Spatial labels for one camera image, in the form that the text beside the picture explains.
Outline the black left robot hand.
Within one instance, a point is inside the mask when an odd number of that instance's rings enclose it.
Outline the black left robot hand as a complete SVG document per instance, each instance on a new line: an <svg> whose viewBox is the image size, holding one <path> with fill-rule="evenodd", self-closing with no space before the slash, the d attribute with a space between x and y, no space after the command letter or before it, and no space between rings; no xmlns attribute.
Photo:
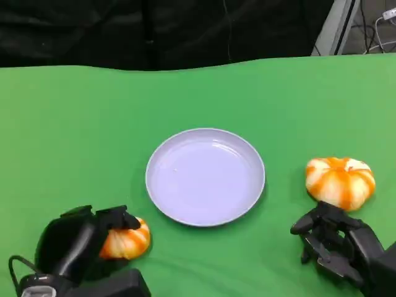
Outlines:
<svg viewBox="0 0 396 297"><path fill-rule="evenodd" d="M105 256L110 231L139 227L141 223L125 205L95 213L91 205L76 207L51 220L44 229L35 251L35 266L78 285L107 277L127 264L123 256Z"/></svg>

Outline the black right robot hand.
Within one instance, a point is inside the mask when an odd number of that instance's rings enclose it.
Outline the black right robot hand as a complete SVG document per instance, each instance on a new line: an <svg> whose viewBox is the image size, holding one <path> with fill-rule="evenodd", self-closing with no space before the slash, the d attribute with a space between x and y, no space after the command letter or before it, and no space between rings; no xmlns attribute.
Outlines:
<svg viewBox="0 0 396 297"><path fill-rule="evenodd" d="M371 262L384 248L371 227L326 202L303 215L290 229L303 242L301 263L310 260L333 280L346 280L369 292L375 281Z"/></svg>

